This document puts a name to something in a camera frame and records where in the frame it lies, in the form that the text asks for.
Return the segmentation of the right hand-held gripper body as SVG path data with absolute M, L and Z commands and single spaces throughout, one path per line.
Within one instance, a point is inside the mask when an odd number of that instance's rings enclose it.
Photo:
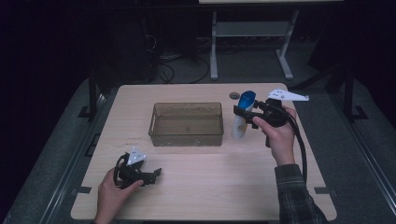
M 288 121 L 288 113 L 282 106 L 283 101 L 306 102 L 307 95 L 300 95 L 290 91 L 275 89 L 267 94 L 262 109 L 263 119 L 273 127 L 281 127 Z

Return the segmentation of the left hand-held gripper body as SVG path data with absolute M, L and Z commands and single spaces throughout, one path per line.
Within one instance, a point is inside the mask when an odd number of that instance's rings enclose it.
M 120 189 L 126 189 L 141 179 L 140 168 L 146 157 L 137 147 L 132 147 L 130 152 L 120 156 L 115 166 L 115 185 Z

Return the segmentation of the white blue shampoo bottle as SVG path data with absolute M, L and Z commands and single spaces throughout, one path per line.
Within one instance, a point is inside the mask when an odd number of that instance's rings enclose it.
M 236 108 L 242 109 L 243 111 L 252 111 L 254 102 L 256 98 L 256 93 L 254 91 L 245 91 L 241 94 Z M 245 136 L 248 124 L 246 120 L 242 117 L 242 112 L 236 111 L 234 113 L 233 128 L 232 128 L 232 138 L 241 139 Z

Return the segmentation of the person's right hand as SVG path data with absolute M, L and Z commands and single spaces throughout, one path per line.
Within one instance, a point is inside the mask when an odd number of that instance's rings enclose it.
M 272 155 L 277 166 L 294 164 L 294 138 L 295 133 L 291 125 L 287 122 L 281 127 L 273 127 L 264 119 L 254 117 L 253 122 L 262 129 L 268 137 Z

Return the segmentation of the person's left hand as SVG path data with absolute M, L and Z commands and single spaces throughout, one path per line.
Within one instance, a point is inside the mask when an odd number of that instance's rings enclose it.
M 94 224 L 110 224 L 127 200 L 142 186 L 143 180 L 135 181 L 126 189 L 114 183 L 114 169 L 110 169 L 98 187 L 98 200 Z

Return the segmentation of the transparent brown plastic box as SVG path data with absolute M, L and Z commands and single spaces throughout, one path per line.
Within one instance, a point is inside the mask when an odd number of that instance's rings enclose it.
M 223 134 L 219 102 L 156 103 L 148 130 L 155 147 L 219 147 Z

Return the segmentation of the black metal stand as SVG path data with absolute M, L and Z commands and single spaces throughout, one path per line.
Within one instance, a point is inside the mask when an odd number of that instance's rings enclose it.
M 365 111 L 360 105 L 353 104 L 354 91 L 354 74 L 348 67 L 345 71 L 345 86 L 344 86 L 344 115 L 347 120 L 354 122 L 358 119 L 368 119 Z
M 79 118 L 87 119 L 88 122 L 93 121 L 97 114 L 97 100 L 98 100 L 98 90 L 97 90 L 97 82 L 96 75 L 94 71 L 91 71 L 88 78 L 89 85 L 89 104 L 84 105 L 79 113 Z

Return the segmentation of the aluminium floor rail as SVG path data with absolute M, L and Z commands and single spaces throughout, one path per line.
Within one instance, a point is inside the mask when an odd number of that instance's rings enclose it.
M 331 100 L 332 103 L 336 106 L 338 112 L 341 114 L 347 128 L 351 132 L 354 141 L 359 147 L 363 160 L 368 166 L 368 169 L 373 179 L 375 180 L 375 183 L 378 185 L 379 190 L 381 191 L 384 199 L 386 200 L 390 210 L 396 217 L 396 189 L 389 182 L 389 179 L 380 167 L 365 138 L 356 126 L 357 120 L 367 119 L 367 117 L 364 116 L 364 113 L 360 107 L 358 107 L 359 113 L 357 115 L 349 114 L 348 112 L 346 112 L 345 103 L 342 102 L 341 99 L 335 94 L 331 95 Z
M 54 179 L 39 224 L 72 220 L 70 212 L 94 152 L 94 140 L 103 129 L 106 97 L 100 93 L 90 117 L 85 96 L 74 97 L 49 140 L 45 171 Z

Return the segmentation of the white desk frame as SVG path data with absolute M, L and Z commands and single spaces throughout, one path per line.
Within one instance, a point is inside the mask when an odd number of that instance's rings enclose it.
M 330 6 L 344 0 L 198 0 L 199 7 L 210 7 L 211 48 L 209 54 L 210 77 L 219 78 L 217 59 L 217 40 L 220 37 L 282 37 L 283 44 L 276 50 L 276 57 L 286 80 L 292 80 L 286 54 L 296 26 L 300 11 L 306 7 Z M 220 21 L 218 14 L 221 9 L 264 10 L 276 8 L 289 9 L 290 16 L 286 20 L 273 21 Z

